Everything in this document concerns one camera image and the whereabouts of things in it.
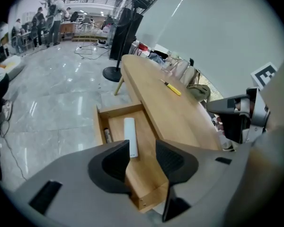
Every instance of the desk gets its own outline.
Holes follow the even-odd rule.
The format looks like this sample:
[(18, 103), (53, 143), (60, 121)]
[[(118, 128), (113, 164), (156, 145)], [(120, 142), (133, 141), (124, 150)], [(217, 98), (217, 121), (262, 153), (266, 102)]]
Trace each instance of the desk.
[[(95, 134), (99, 144), (106, 142), (104, 128), (109, 128), (113, 141), (123, 140), (124, 118), (135, 118), (139, 157), (131, 158), (125, 183), (139, 211), (146, 212), (163, 202), (168, 190), (168, 180), (156, 160), (156, 139), (214, 150), (220, 149), (220, 143), (206, 110), (179, 81), (168, 78), (149, 59), (136, 55), (124, 55), (121, 68), (133, 103), (95, 109)], [(159, 79), (170, 82), (182, 95)]]

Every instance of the screwdriver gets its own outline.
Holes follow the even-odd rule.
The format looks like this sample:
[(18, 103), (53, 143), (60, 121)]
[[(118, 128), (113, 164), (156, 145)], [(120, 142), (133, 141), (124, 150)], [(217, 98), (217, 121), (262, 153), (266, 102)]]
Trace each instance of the screwdriver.
[(170, 85), (168, 82), (163, 81), (162, 79), (160, 79), (167, 87), (169, 87), (170, 90), (172, 90), (174, 93), (176, 93), (177, 95), (181, 96), (181, 92), (179, 92), (178, 89), (176, 89), (174, 86)]

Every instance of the marble floor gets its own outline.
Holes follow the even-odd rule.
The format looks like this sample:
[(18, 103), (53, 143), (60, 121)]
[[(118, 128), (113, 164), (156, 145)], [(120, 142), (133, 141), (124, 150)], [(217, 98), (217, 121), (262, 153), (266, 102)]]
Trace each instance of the marble floor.
[(95, 105), (101, 108), (131, 101), (125, 83), (114, 96), (117, 83), (102, 76), (104, 68), (116, 65), (108, 53), (103, 54), (107, 49), (84, 55), (95, 59), (103, 54), (96, 60), (82, 59), (74, 53), (82, 44), (61, 42), (38, 48), (23, 57), (26, 67), (10, 82), (5, 98), (14, 104), (5, 138), (12, 151), (0, 139), (2, 184), (10, 191), (58, 157), (96, 146)]

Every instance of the open drawer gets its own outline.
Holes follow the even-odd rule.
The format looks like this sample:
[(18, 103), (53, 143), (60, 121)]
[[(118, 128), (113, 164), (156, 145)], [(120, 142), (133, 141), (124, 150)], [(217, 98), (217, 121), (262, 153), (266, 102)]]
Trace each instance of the open drawer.
[(112, 141), (124, 140), (124, 118), (135, 118), (137, 158), (131, 158), (125, 183), (131, 188), (131, 200), (140, 212), (146, 212), (166, 199), (168, 179), (156, 160), (157, 133), (141, 102), (98, 110), (95, 106), (94, 128), (99, 145), (105, 144), (104, 128)]

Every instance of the railing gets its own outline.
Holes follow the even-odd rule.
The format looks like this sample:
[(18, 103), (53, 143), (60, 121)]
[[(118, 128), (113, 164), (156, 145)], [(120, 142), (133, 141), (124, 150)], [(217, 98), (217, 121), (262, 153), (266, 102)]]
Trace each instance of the railing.
[[(41, 4), (45, 5), (45, 8), (48, 6), (47, 1), (48, 0), (39, 0)], [(113, 9), (115, 5), (117, 5), (118, 0), (65, 0), (65, 4), (72, 4), (72, 3), (84, 3), (85, 5), (90, 4), (99, 4), (103, 5), (105, 7)]]

